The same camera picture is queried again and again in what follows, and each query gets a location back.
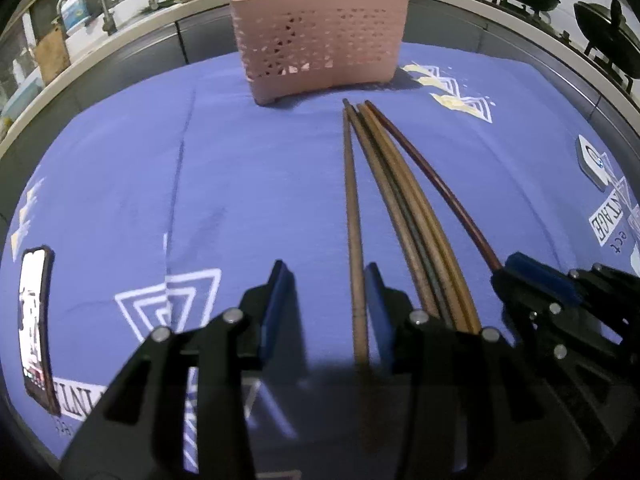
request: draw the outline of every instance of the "black phone case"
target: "black phone case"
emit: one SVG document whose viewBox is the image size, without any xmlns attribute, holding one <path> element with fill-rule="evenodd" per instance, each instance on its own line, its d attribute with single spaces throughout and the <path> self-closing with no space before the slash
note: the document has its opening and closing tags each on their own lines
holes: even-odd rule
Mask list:
<svg viewBox="0 0 640 480">
<path fill-rule="evenodd" d="M 33 397 L 36 402 L 47 410 L 51 415 L 60 416 L 60 404 L 53 387 L 53 375 L 51 373 L 51 364 L 49 360 L 49 335 L 47 333 L 47 314 L 49 310 L 49 285 L 51 281 L 51 269 L 53 266 L 54 253 L 47 246 L 26 249 L 22 253 L 22 262 L 24 256 L 35 251 L 45 251 L 44 265 L 42 269 L 42 282 L 40 283 L 40 313 L 38 317 L 38 330 L 40 331 L 40 355 L 42 356 L 42 375 L 44 377 L 44 391 L 38 387 L 36 383 L 23 374 L 24 388 L 27 393 Z M 22 307 L 18 296 L 18 328 L 22 327 Z"/>
</svg>

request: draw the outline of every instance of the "detergent bottle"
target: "detergent bottle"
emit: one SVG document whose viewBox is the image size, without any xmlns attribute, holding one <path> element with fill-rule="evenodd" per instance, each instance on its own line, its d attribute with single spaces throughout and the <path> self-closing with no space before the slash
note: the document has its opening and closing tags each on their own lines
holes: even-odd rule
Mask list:
<svg viewBox="0 0 640 480">
<path fill-rule="evenodd" d="M 62 21 L 68 33 L 74 25 L 87 20 L 89 11 L 86 8 L 86 0 L 66 0 L 60 9 L 62 12 Z"/>
</svg>

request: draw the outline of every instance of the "white bottle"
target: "white bottle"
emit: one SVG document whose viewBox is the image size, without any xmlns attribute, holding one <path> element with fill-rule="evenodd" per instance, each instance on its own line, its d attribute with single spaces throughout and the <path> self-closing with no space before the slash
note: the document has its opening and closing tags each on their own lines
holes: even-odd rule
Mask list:
<svg viewBox="0 0 640 480">
<path fill-rule="evenodd" d="M 14 72 L 14 78 L 15 78 L 15 83 L 20 86 L 22 83 L 24 83 L 24 71 L 22 70 L 22 67 L 20 66 L 20 63 L 18 63 L 17 59 L 14 59 L 14 62 L 12 63 L 13 65 L 13 72 Z"/>
</svg>

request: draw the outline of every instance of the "white countertop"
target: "white countertop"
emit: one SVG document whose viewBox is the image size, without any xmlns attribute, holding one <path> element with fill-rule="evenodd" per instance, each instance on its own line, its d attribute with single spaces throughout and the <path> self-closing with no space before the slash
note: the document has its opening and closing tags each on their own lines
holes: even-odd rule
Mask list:
<svg viewBox="0 0 640 480">
<path fill-rule="evenodd" d="M 602 75 L 596 67 L 587 62 L 581 56 L 568 49 L 559 41 L 550 37 L 529 23 L 511 16 L 489 4 L 476 0 L 437 0 L 461 9 L 468 10 L 485 19 L 498 23 L 513 32 L 527 38 L 534 44 L 542 47 L 553 56 L 571 67 L 587 82 L 596 88 L 609 102 L 611 102 L 620 114 L 631 124 L 636 132 L 640 132 L 640 112 L 620 93 L 620 90 Z M 7 132 L 6 137 L 0 142 L 0 157 L 2 157 L 12 142 L 20 135 L 27 124 L 40 111 L 49 104 L 69 84 L 110 54 L 121 49 L 126 44 L 177 20 L 186 18 L 204 10 L 213 9 L 228 4 L 228 0 L 193 0 L 184 4 L 177 4 L 167 9 L 157 10 L 146 18 L 139 20 L 116 34 L 105 37 L 101 42 L 94 44 L 81 54 L 70 57 L 72 64 L 55 80 L 53 80 L 16 119 Z"/>
</svg>

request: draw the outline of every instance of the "wooden chopstick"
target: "wooden chopstick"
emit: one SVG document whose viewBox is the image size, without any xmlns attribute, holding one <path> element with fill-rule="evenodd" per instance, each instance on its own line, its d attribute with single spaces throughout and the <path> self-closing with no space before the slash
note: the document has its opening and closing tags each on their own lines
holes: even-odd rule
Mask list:
<svg viewBox="0 0 640 480">
<path fill-rule="evenodd" d="M 430 316 L 439 317 L 436 302 L 428 282 L 425 279 L 424 269 L 422 268 L 420 256 L 418 255 L 418 251 L 414 245 L 414 240 L 412 239 L 406 219 L 402 214 L 398 199 L 396 198 L 391 184 L 386 177 L 385 170 L 378 159 L 374 145 L 372 144 L 364 125 L 360 123 L 360 118 L 358 117 L 356 110 L 350 102 L 347 101 L 347 99 L 343 99 L 342 102 L 344 103 L 344 109 L 348 115 L 349 121 L 356 131 L 356 135 L 360 141 L 360 145 L 367 162 L 369 163 L 373 177 L 378 184 L 378 189 L 380 190 L 380 194 L 385 202 L 386 209 L 389 212 L 391 223 L 393 224 L 398 240 L 400 241 L 400 246 L 404 253 L 404 259 L 407 262 L 409 272 L 411 273 L 412 280 L 414 281 L 415 290 L 418 293 L 420 306 L 430 314 Z"/>
<path fill-rule="evenodd" d="M 360 233 L 360 208 L 353 162 L 351 128 L 347 111 L 342 112 L 344 134 L 344 183 L 347 197 L 347 233 L 349 267 L 351 275 L 351 317 L 353 323 L 353 356 L 357 367 L 369 365 L 369 332 L 367 329 L 367 303 L 364 287 L 364 258 Z"/>
<path fill-rule="evenodd" d="M 444 237 L 440 223 L 413 173 L 380 122 L 368 107 L 358 105 L 358 110 L 380 147 L 382 157 L 387 161 L 398 183 L 400 193 L 404 196 L 409 212 L 414 218 L 418 236 L 426 251 L 426 259 L 434 269 L 435 277 L 430 278 L 431 288 L 434 290 L 436 300 L 438 300 L 436 288 L 441 289 L 440 294 L 444 297 L 438 301 L 440 317 L 445 321 L 450 320 L 447 325 L 459 332 L 469 332 L 469 326 L 463 312 L 463 300 L 459 297 L 458 286 L 456 286 L 460 279 L 464 283 L 464 279 L 461 273 L 456 275 L 455 269 L 451 269 L 451 266 L 447 265 L 449 262 L 444 257 L 444 253 L 446 252 L 448 241 Z"/>
<path fill-rule="evenodd" d="M 398 148 L 391 141 L 391 138 L 383 131 L 383 124 L 389 131 L 391 127 L 398 132 L 399 130 L 387 118 L 385 118 L 385 123 L 381 124 L 378 114 L 375 112 L 376 110 L 378 109 L 370 101 L 366 101 L 366 104 L 362 107 L 363 115 L 372 124 L 373 127 L 371 129 L 375 130 L 378 141 L 385 146 L 386 156 L 392 158 L 392 167 L 401 175 L 398 178 L 406 186 L 404 193 L 413 197 L 412 200 L 408 200 L 408 203 L 414 208 L 414 218 L 417 219 L 418 224 L 421 226 L 420 232 L 424 237 L 426 247 L 430 248 L 430 257 L 438 270 L 438 275 L 441 277 L 441 283 L 449 300 L 450 314 L 454 320 L 454 325 L 460 332 L 479 333 L 481 324 L 478 311 L 474 306 L 471 293 L 453 249 L 414 174 Z"/>
<path fill-rule="evenodd" d="M 473 221 L 469 213 L 464 206 L 460 203 L 457 197 L 453 194 L 449 186 L 444 183 L 438 173 L 431 167 L 427 160 L 422 156 L 418 149 L 402 134 L 402 132 L 389 120 L 371 101 L 365 101 L 365 104 L 370 108 L 380 123 L 388 130 L 388 132 L 395 137 L 398 144 L 408 153 L 408 155 L 414 160 L 418 168 L 424 173 L 424 175 L 431 181 L 431 183 L 438 190 L 445 202 L 449 205 L 453 213 L 456 215 L 460 223 L 469 234 L 474 244 L 478 248 L 480 254 L 484 258 L 489 269 L 492 271 L 502 268 L 500 260 L 495 255 L 489 242 L 486 240 L 482 231 L 478 228 Z"/>
</svg>

